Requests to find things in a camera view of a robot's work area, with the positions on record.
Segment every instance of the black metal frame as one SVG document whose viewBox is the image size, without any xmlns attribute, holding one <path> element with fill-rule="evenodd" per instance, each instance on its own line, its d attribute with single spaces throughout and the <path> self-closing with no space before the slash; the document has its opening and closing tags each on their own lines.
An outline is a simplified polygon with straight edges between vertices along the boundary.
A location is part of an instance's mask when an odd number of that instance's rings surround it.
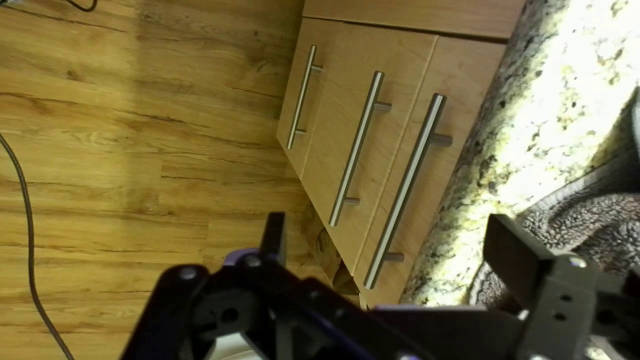
<svg viewBox="0 0 640 360">
<path fill-rule="evenodd" d="M 365 313 L 281 262 L 284 215 L 271 215 L 259 252 L 222 270 L 166 270 L 124 360 L 207 359 L 240 333 L 262 359 L 585 359 L 590 334 L 640 359 L 640 277 L 607 277 L 580 258 L 554 258 L 504 217 L 491 217 L 485 258 L 529 320 L 507 313 L 395 308 Z"/>
</svg>

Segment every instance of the black plastic part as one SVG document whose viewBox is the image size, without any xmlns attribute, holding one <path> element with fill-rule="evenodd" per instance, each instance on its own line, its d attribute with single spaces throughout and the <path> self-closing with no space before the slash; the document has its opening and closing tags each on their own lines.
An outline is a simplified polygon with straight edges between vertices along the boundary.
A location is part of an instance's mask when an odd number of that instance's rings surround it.
<svg viewBox="0 0 640 360">
<path fill-rule="evenodd" d="M 633 268 L 625 278 L 623 293 L 633 299 L 640 299 L 640 268 Z"/>
<path fill-rule="evenodd" d="M 261 301 L 240 285 L 237 268 L 224 267 L 203 286 L 193 314 L 196 359 L 210 352 L 216 339 L 245 333 L 259 323 Z"/>
<path fill-rule="evenodd" d="M 362 360 L 400 359 L 400 354 L 434 359 L 397 329 L 362 313 L 319 281 L 301 283 L 271 260 L 243 268 L 249 286 L 278 316 L 278 360 L 336 352 Z"/>
<path fill-rule="evenodd" d="M 122 359 L 193 359 L 189 340 L 193 308 L 207 278 L 209 270 L 200 265 L 175 267 L 163 272 Z"/>
<path fill-rule="evenodd" d="M 271 213 L 261 243 L 261 257 L 284 265 L 284 251 L 284 213 Z"/>
<path fill-rule="evenodd" d="M 269 308 L 261 308 L 259 319 L 251 330 L 245 333 L 245 340 L 252 344 L 254 352 L 262 359 L 278 359 L 277 354 L 277 323 Z"/>
<path fill-rule="evenodd" d="M 554 260 L 537 239 L 503 215 L 493 215 L 486 226 L 485 260 L 507 285 L 517 302 L 529 308 Z"/>
<path fill-rule="evenodd" d="M 485 311 L 377 311 L 439 360 L 509 359 L 523 323 L 504 313 Z"/>
</svg>

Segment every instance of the screw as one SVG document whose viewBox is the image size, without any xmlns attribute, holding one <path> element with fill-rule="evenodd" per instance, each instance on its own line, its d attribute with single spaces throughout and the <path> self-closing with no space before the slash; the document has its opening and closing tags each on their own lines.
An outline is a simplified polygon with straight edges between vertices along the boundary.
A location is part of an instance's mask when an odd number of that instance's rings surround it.
<svg viewBox="0 0 640 360">
<path fill-rule="evenodd" d="M 586 262 L 585 262 L 582 258 L 579 258 L 579 257 L 570 257 L 569 260 L 570 260 L 573 267 L 576 267 L 576 268 L 586 268 Z"/>
<path fill-rule="evenodd" d="M 181 268 L 182 281 L 194 281 L 199 277 L 196 268 Z"/>
<path fill-rule="evenodd" d="M 259 268 L 259 267 L 262 267 L 262 260 L 259 257 L 246 257 L 245 265 L 251 268 Z"/>
</svg>

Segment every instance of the hardwood floor plank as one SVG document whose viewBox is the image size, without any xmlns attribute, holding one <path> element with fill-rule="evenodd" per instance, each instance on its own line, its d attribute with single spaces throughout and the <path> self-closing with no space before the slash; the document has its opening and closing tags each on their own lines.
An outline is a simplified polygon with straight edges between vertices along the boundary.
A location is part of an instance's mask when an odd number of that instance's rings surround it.
<svg viewBox="0 0 640 360">
<path fill-rule="evenodd" d="M 77 359 L 119 359 L 163 270 L 218 270 L 273 211 L 288 213 L 288 268 L 326 281 L 274 141 L 301 14 L 302 0 L 0 8 L 0 133 L 31 183 L 43 302 Z M 0 155 L 0 359 L 61 357 Z"/>
</svg>

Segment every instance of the cabinet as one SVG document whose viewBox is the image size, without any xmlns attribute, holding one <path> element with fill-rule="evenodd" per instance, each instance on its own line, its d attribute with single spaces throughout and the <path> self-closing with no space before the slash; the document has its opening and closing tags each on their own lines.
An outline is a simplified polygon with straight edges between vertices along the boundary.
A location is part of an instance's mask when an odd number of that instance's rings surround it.
<svg viewBox="0 0 640 360">
<path fill-rule="evenodd" d="M 311 148 L 311 134 L 320 117 L 319 101 L 336 59 L 336 41 L 342 29 L 341 23 L 319 20 L 304 20 L 301 26 L 278 122 L 278 141 L 301 179 Z"/>
<path fill-rule="evenodd" d="M 306 0 L 304 16 L 509 39 L 524 0 Z"/>
<path fill-rule="evenodd" d="M 362 6 L 309 0 L 306 14 L 328 13 L 302 20 L 278 141 L 365 305 L 374 307 L 402 295 L 504 45 L 345 23 L 359 20 Z"/>
<path fill-rule="evenodd" d="M 409 124 L 402 147 L 397 155 L 380 211 L 371 226 L 365 251 L 361 254 L 354 281 L 362 288 L 369 305 L 395 305 L 400 301 L 404 285 L 411 277 L 415 258 L 425 244 L 440 208 L 447 185 L 452 179 L 462 147 L 477 122 L 485 95 L 497 73 L 504 46 L 459 39 L 439 39 L 429 73 L 415 106 L 416 117 Z M 434 95 L 447 98 L 440 119 L 433 131 L 431 142 L 425 147 L 422 161 L 415 175 L 409 167 L 415 161 L 418 139 L 431 117 Z M 406 202 L 397 205 L 404 183 L 415 180 L 406 194 Z M 397 225 L 390 222 L 390 211 L 400 206 Z M 389 249 L 380 249 L 387 226 L 390 232 Z M 402 254 L 377 262 L 377 252 Z M 378 268 L 378 277 L 366 286 L 371 272 Z"/>
</svg>

